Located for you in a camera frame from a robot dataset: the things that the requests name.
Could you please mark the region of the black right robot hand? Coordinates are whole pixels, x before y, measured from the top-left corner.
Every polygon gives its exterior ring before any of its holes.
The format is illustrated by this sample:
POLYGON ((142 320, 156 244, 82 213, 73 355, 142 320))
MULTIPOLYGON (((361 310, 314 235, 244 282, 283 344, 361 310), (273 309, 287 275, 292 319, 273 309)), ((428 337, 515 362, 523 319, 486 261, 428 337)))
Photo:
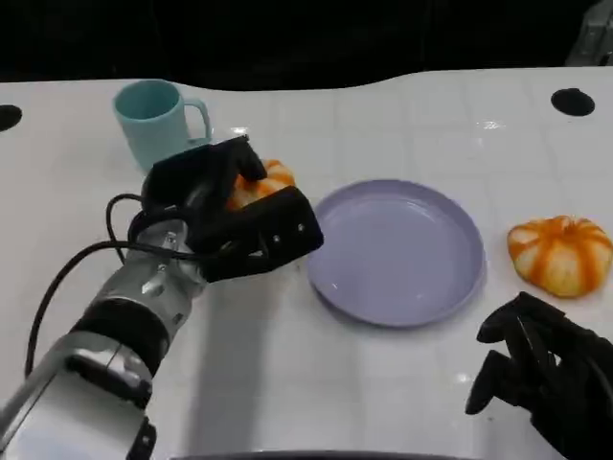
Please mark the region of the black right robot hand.
POLYGON ((527 410, 536 431, 566 459, 612 456, 612 344, 547 302, 521 291, 492 312, 477 333, 490 350, 465 412, 493 400, 527 410))

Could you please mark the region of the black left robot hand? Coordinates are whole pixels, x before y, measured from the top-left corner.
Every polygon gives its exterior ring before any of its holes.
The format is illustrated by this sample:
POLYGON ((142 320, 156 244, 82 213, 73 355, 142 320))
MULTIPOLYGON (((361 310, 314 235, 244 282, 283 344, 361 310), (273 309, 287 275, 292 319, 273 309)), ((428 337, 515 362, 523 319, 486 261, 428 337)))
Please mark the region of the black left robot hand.
POLYGON ((175 154, 155 163, 145 179, 141 193, 144 219, 183 221, 191 251, 208 252, 206 232, 227 213, 240 177, 248 181, 267 177, 246 135, 175 154))

